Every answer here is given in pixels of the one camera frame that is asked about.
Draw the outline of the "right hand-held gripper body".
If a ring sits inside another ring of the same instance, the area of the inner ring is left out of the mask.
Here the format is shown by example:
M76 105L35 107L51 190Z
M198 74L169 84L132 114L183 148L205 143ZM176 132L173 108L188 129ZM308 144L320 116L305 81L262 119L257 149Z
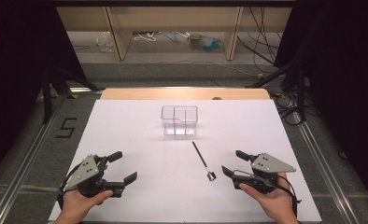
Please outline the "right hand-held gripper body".
M233 183L236 189L240 189L239 185L244 183L262 194L267 194L276 189L278 173L296 171L295 167L267 153L249 156L250 160L248 162L253 173L245 175L243 171L234 171Z

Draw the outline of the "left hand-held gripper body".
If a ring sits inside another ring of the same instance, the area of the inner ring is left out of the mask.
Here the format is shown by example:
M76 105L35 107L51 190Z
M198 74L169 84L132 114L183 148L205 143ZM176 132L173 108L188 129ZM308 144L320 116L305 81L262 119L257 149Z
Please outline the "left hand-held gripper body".
M91 198L100 192L111 190L113 197L119 198L123 189L108 189L103 179L108 156L88 155L75 166L64 181L64 192L77 189L83 196Z

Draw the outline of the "thin black brush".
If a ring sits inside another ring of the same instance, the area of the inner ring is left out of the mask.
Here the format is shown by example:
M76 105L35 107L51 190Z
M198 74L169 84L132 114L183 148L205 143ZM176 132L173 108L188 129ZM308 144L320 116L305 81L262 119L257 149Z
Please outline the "thin black brush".
M203 166L205 167L205 169L206 169L206 171L207 171L207 178L210 180L210 181L214 181L217 177L216 177L216 175L215 175L215 173L214 172L212 172L209 168L208 168L208 166L207 166L207 164L206 164L206 162L205 162L205 160L204 160L204 158L203 158L203 156L202 156L202 154L201 154L201 152L200 152L200 150L199 150L199 148L196 146L196 144L195 144L195 142L194 141L192 141L192 145L194 146L194 148L195 148L195 150L196 150L196 152L197 152L197 154L198 154L198 156L199 156L199 158L200 158L200 160L201 160L201 162L202 162L202 164L203 164Z

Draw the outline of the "clear plastic compartment container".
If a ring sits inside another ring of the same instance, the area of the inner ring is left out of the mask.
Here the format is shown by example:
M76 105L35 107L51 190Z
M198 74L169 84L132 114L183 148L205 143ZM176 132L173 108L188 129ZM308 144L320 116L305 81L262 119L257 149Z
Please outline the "clear plastic compartment container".
M161 120L165 135L196 135L198 107L195 105L164 105Z

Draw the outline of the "person's left hand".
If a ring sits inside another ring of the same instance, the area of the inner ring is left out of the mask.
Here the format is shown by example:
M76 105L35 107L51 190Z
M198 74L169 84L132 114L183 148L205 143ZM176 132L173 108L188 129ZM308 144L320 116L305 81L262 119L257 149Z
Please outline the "person's left hand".
M111 190L106 190L87 198L77 189L67 191L64 195L64 205L61 214L54 224L78 224L89 211L112 196Z

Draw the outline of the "person's right hand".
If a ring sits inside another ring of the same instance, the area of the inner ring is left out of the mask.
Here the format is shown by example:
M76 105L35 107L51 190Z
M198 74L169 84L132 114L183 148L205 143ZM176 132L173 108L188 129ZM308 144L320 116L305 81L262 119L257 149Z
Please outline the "person's right hand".
M265 214L276 224L299 224L292 210L291 196L286 191L275 189L268 194L262 194L244 183L240 184L239 187L256 200Z

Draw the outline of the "white table sheet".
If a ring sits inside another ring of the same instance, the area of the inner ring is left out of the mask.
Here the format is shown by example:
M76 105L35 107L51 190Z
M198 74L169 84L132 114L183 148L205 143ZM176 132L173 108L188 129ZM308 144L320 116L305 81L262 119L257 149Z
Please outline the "white table sheet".
M249 172L235 151L268 153L298 164L280 116L271 100L194 100L196 135L165 135L164 101L98 100L73 159L121 151L105 178L137 179L119 198L95 206L86 221L102 223L267 223L269 217L221 171ZM216 179L210 181L192 141Z

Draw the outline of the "black metal stand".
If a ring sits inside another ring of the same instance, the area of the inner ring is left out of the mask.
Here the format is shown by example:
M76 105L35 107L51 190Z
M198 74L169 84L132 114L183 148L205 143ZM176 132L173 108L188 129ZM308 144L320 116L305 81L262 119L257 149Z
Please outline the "black metal stand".
M284 75L285 78L281 84L281 90L289 91L293 90L294 87L297 88L297 103L294 107L294 111L299 115L299 123L305 121L304 114L304 69L301 59L292 59L289 63L277 69L271 75L262 78L255 84L250 84L250 88L261 88L265 84L274 80L275 78Z
M74 80L78 84L90 89L91 91L103 91L104 87L98 87L87 80L84 76L75 75L59 66L49 65L42 76L42 93L44 102L44 120L46 124L52 116L52 102L50 87L53 87L59 95L67 94L70 88L66 84L67 80Z

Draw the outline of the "wooden table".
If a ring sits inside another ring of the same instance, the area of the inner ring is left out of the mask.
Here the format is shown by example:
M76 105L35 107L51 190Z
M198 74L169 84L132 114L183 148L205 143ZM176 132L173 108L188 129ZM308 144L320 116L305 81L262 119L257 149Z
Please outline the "wooden table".
M110 88L101 95L102 100L269 100L265 89L237 88Z

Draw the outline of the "clear plastic bag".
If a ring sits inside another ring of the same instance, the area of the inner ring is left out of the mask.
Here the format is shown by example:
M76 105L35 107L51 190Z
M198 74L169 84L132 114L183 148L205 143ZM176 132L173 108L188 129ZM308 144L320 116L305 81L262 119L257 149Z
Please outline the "clear plastic bag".
M110 53L114 51L114 44L112 42L110 32L102 32L96 38L95 43L102 52Z

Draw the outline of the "black curtain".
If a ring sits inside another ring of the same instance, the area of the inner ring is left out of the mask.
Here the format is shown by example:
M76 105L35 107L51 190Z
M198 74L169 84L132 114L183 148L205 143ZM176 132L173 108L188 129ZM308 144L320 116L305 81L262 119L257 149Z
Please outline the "black curtain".
M85 77L57 8L37 0L0 0L0 162L58 68Z
M368 0L295 0L275 66L288 63L326 13L309 53L319 111L368 190Z

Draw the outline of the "colourful plastic packet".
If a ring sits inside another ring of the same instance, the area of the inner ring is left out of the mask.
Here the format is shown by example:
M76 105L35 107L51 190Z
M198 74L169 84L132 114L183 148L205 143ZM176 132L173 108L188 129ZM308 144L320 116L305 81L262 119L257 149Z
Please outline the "colourful plastic packet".
M214 37L200 34L190 34L189 40L190 46L194 49L200 49L204 52L211 52L215 50L224 51L222 42Z

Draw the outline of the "wooden shelf unit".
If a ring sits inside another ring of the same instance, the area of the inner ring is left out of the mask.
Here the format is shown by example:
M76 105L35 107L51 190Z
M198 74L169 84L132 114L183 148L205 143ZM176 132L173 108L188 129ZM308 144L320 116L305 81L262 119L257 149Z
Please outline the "wooden shelf unit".
M290 7L58 7L68 31L109 32L123 60L134 32L220 32L227 60L234 58L240 32L282 33Z

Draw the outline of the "metal floor rail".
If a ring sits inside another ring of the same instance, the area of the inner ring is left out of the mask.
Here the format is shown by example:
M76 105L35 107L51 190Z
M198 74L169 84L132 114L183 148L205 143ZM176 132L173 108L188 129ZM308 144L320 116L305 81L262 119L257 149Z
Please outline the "metal floor rail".
M303 139L307 144L312 158L318 167L320 175L322 176L323 181L326 184L326 187L329 190L342 219L346 224L360 224L359 219L355 215L353 206L338 183L337 178L333 174L331 166L324 157L318 142L312 134L305 119L303 119L298 112L295 112L292 116L298 122L298 127L301 131Z
M0 199L0 224L4 224L11 207L13 206L17 196L19 195L25 179L29 175L31 168L35 163L35 160L47 139L53 121L55 120L65 99L65 95L59 95L56 97L54 103L52 104L52 111L50 116L47 119L43 120L40 124L36 136L32 141L32 145L28 147L25 156L21 160L20 166L15 170L13 178L6 186L0 186L0 193L2 194L2 197Z

